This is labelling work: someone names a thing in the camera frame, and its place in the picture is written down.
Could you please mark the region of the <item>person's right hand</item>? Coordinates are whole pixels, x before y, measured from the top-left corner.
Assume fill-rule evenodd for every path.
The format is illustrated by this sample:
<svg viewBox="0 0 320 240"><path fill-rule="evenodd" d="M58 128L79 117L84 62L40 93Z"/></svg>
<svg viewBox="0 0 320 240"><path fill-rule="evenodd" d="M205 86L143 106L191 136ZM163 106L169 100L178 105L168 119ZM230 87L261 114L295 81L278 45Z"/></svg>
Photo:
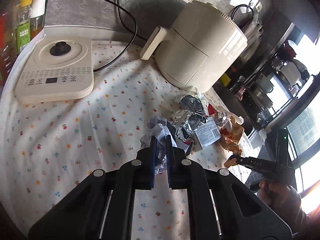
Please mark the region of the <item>person's right hand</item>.
<svg viewBox="0 0 320 240"><path fill-rule="evenodd" d="M301 197L290 185L263 180L257 196L268 205L291 229L298 233L309 216L301 209Z"/></svg>

